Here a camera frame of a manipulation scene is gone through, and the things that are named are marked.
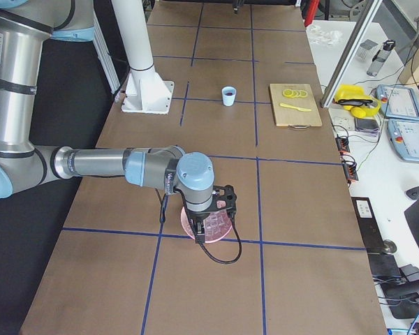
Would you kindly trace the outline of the upper teach pendant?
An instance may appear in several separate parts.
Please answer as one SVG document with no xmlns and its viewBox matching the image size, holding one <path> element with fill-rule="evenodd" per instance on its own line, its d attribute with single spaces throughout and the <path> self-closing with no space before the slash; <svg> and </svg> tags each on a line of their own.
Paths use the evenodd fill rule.
<svg viewBox="0 0 419 335">
<path fill-rule="evenodd" d="M 381 102 L 380 113 L 387 118 L 419 120 L 419 102 L 414 90 L 401 85 L 380 84 L 376 97 Z"/>
</svg>

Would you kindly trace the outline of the pile of ice cubes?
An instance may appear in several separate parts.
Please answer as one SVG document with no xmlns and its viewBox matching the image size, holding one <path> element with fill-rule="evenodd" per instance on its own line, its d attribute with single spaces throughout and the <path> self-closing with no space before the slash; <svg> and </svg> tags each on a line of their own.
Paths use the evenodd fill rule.
<svg viewBox="0 0 419 335">
<path fill-rule="evenodd" d="M 231 229 L 231 221 L 226 210 L 212 212 L 204 221 L 205 239 L 216 241 L 226 236 Z"/>
</svg>

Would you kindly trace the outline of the yellow cloth bag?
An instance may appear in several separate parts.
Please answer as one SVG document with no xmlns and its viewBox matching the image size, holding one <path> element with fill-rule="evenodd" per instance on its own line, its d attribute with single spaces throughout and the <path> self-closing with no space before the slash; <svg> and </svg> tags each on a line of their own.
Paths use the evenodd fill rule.
<svg viewBox="0 0 419 335">
<path fill-rule="evenodd" d="M 367 95 L 362 87 L 352 84 L 341 84 L 334 102 L 358 119 L 373 117 L 381 108 L 380 100 Z"/>
</svg>

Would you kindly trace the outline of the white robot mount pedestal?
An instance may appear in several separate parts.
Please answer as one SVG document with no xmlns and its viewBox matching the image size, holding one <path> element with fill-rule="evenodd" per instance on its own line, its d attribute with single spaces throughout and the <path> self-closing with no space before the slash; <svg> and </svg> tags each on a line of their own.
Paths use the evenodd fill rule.
<svg viewBox="0 0 419 335">
<path fill-rule="evenodd" d="M 167 114 L 175 83 L 156 72 L 142 2 L 115 0 L 112 7 L 130 68 L 122 111 Z"/>
</svg>

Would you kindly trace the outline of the clear plastic wrap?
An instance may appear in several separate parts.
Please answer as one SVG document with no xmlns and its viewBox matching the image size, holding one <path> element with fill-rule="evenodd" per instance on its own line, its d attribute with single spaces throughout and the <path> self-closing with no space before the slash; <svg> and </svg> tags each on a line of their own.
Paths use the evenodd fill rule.
<svg viewBox="0 0 419 335">
<path fill-rule="evenodd" d="M 306 28 L 307 38 L 310 44 L 322 46 L 335 46 L 343 38 L 343 33 L 337 30 L 326 31 L 320 26 L 311 24 Z"/>
</svg>

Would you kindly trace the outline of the wooden cutting board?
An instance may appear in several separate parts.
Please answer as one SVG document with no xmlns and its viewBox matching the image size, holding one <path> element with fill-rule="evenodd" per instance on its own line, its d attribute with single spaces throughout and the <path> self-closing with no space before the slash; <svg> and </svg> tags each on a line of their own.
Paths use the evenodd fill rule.
<svg viewBox="0 0 419 335">
<path fill-rule="evenodd" d="M 282 94 L 282 92 L 286 89 L 305 90 L 308 93 L 308 96 L 306 98 L 287 98 Z M 270 84 L 269 91 L 276 126 L 291 128 L 311 128 L 322 126 L 318 105 L 309 84 Z M 300 112 L 280 107 L 280 103 L 310 108 L 312 111 Z"/>
</svg>

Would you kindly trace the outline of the teach pendant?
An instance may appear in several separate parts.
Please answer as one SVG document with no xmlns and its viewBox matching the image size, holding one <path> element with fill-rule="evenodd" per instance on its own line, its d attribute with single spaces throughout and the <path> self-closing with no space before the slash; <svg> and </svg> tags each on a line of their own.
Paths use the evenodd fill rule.
<svg viewBox="0 0 419 335">
<path fill-rule="evenodd" d="M 419 102 L 414 90 L 401 85 L 380 84 L 376 97 L 381 102 L 380 113 L 387 118 L 419 120 Z"/>
<path fill-rule="evenodd" d="M 387 128 L 399 157 L 404 161 L 419 163 L 419 120 L 389 119 Z"/>
</svg>

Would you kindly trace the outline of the aluminium frame post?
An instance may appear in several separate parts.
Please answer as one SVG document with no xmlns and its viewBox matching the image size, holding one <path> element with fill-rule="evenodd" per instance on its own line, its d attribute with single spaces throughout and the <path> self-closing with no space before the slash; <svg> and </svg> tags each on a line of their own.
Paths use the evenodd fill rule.
<svg viewBox="0 0 419 335">
<path fill-rule="evenodd" d="M 369 0 L 365 2 L 365 7 L 359 16 L 358 21 L 355 23 L 344 51 L 339 58 L 339 62 L 332 74 L 327 88 L 325 89 L 323 97 L 320 101 L 321 107 L 329 108 L 335 93 L 337 92 L 339 85 L 341 84 L 341 81 L 353 60 L 353 57 L 355 56 L 355 53 L 358 51 L 360 42 L 367 32 L 369 25 L 372 23 L 382 2 L 382 0 Z"/>
</svg>

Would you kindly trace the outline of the light blue plastic cup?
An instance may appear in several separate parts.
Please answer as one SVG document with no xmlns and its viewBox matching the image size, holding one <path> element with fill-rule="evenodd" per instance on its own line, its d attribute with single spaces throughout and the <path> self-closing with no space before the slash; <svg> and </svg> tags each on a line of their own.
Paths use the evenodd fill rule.
<svg viewBox="0 0 419 335">
<path fill-rule="evenodd" d="M 223 94 L 223 92 L 226 91 L 226 90 L 233 90 L 233 91 L 235 91 L 235 95 L 233 95 L 233 96 L 225 96 Z M 222 90 L 221 90 L 223 105 L 226 106 L 226 107 L 233 106 L 234 103 L 235 103 L 236 94 L 237 94 L 237 89 L 235 87 L 232 87 L 232 86 L 225 86 L 225 87 L 223 87 Z"/>
</svg>

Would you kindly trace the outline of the lower teach pendant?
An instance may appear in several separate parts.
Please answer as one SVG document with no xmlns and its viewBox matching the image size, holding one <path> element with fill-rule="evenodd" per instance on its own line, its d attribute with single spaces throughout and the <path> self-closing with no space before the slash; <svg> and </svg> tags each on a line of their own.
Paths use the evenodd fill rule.
<svg viewBox="0 0 419 335">
<path fill-rule="evenodd" d="M 399 157 L 404 161 L 419 163 L 419 120 L 389 119 L 387 128 Z"/>
</svg>

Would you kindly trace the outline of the lemon slice one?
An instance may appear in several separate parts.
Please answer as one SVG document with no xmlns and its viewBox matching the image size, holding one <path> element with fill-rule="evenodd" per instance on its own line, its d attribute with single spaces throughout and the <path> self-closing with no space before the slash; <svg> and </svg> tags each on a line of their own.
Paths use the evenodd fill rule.
<svg viewBox="0 0 419 335">
<path fill-rule="evenodd" d="M 291 98 L 291 94 L 292 94 L 292 89 L 286 89 L 282 92 L 283 96 L 287 97 L 287 98 Z"/>
</svg>

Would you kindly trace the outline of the yellow plastic knife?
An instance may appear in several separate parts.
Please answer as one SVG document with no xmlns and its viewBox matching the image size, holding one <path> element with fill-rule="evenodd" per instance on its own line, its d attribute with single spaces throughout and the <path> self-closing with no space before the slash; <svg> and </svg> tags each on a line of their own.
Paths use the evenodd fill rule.
<svg viewBox="0 0 419 335">
<path fill-rule="evenodd" d="M 286 104 L 286 103 L 280 103 L 279 106 L 284 107 L 284 108 L 288 108 L 288 109 L 292 109 L 292 110 L 297 110 L 297 111 L 300 111 L 300 112 L 311 112 L 312 111 L 312 109 L 310 109 L 310 108 L 298 107 L 298 106 L 289 105 L 289 104 Z"/>
</svg>

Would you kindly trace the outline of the water bottle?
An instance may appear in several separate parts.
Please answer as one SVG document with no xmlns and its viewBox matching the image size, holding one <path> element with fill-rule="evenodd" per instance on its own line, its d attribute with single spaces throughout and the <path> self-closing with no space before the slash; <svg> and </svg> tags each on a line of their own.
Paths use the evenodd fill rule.
<svg viewBox="0 0 419 335">
<path fill-rule="evenodd" d="M 368 76 L 376 77 L 378 75 L 395 46 L 396 41 L 393 39 L 387 40 L 382 44 L 382 48 L 374 55 L 372 62 L 367 69 Z"/>
</svg>

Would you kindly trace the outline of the black computer mouse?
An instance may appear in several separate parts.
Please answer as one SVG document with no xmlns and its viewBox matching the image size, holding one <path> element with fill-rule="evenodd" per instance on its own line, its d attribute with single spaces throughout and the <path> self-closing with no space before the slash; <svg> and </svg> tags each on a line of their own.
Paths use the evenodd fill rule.
<svg viewBox="0 0 419 335">
<path fill-rule="evenodd" d="M 419 186 L 415 186 L 413 188 L 410 188 L 405 192 L 406 196 L 411 200 L 417 200 L 419 199 Z"/>
</svg>

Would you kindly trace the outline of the pink bowl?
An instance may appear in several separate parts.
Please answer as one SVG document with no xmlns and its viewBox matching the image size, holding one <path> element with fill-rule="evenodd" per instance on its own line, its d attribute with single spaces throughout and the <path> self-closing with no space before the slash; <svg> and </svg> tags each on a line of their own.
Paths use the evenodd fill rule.
<svg viewBox="0 0 419 335">
<path fill-rule="evenodd" d="M 192 239 L 195 239 L 184 208 L 182 208 L 180 219 L 185 233 Z M 232 230 L 232 223 L 225 209 L 211 213 L 203 223 L 206 244 L 223 239 Z"/>
</svg>

